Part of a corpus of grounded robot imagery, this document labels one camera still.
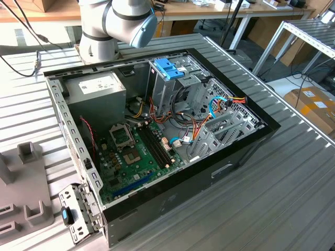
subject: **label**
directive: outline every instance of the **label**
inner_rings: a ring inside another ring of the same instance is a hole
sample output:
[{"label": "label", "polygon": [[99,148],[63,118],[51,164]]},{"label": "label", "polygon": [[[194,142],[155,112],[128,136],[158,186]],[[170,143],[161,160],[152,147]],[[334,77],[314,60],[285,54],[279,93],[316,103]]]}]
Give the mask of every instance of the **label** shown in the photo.
[{"label": "label", "polygon": [[190,137],[185,136],[183,140],[184,140],[185,142],[189,142],[190,139],[191,139]]},{"label": "label", "polygon": [[325,105],[325,103],[323,102],[314,102],[314,104],[316,104],[319,108],[327,108],[327,106]]},{"label": "label", "polygon": [[180,71],[180,72],[185,72],[185,71],[186,71],[186,68],[185,68],[185,67],[180,67],[180,68],[178,68],[177,70]]},{"label": "label", "polygon": [[303,92],[307,97],[312,98],[315,97],[314,93],[312,93],[310,90],[307,90]]},{"label": "label", "polygon": [[100,90],[111,89],[114,86],[114,80],[111,76],[99,77],[96,79],[86,80],[79,83],[83,94],[98,92]]}]

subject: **green motherboard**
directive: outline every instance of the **green motherboard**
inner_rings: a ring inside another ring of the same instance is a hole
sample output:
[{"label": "green motherboard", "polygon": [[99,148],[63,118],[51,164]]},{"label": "green motherboard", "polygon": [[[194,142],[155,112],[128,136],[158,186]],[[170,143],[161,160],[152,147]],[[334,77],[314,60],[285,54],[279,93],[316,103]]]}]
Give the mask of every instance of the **green motherboard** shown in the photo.
[{"label": "green motherboard", "polygon": [[171,146],[170,149],[164,148],[168,145],[162,142],[164,136],[155,122],[140,127],[126,126],[127,130],[117,129],[98,142],[99,173],[104,184],[100,191],[103,204],[184,165]]}]

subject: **metal slotted table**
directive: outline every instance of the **metal slotted table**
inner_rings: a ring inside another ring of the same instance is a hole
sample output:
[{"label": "metal slotted table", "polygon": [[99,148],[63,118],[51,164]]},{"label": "metal slotted table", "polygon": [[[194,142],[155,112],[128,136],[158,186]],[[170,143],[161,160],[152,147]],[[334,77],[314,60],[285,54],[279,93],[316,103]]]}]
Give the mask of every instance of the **metal slotted table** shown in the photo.
[{"label": "metal slotted table", "polygon": [[[328,250],[335,240],[334,143],[209,38],[193,34],[154,39],[141,50],[120,44],[125,58],[167,48],[197,49],[282,127],[243,167],[114,250]],[[82,64],[74,49],[41,54],[42,71]],[[29,72],[35,55],[6,59]],[[19,78],[8,70],[1,68],[0,151],[27,140],[42,146],[55,222],[0,249],[106,250],[102,233],[74,246],[60,216],[57,194],[79,178],[43,75]]]},{"label": "metal slotted table", "polygon": [[277,59],[285,53],[287,48],[293,42],[295,36],[319,50],[319,52],[303,70],[303,73],[306,73],[308,69],[310,69],[322,53],[332,59],[335,58],[335,27],[325,25],[317,19],[283,21],[265,49],[263,55],[259,59],[257,65],[253,69],[253,74],[257,75],[257,73],[261,70],[263,64],[269,57],[272,49],[276,45],[284,30],[289,31],[291,35],[276,56]]}]

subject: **chip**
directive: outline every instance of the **chip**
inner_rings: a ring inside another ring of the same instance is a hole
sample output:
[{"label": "chip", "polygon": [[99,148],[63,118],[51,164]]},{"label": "chip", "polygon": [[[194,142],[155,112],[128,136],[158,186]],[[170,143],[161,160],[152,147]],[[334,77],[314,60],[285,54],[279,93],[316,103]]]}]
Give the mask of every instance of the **chip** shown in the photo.
[{"label": "chip", "polygon": [[128,165],[131,165],[141,160],[140,154],[136,148],[132,148],[127,151],[124,151],[123,157]]}]

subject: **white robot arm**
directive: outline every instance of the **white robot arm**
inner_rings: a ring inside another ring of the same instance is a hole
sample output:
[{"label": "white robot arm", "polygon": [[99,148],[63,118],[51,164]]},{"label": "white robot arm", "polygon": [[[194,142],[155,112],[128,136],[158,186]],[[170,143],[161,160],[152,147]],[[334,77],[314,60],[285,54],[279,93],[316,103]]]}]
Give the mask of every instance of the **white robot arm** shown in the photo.
[{"label": "white robot arm", "polygon": [[145,47],[157,27],[149,0],[80,0],[79,6],[80,55],[87,63],[117,59],[117,40]]}]

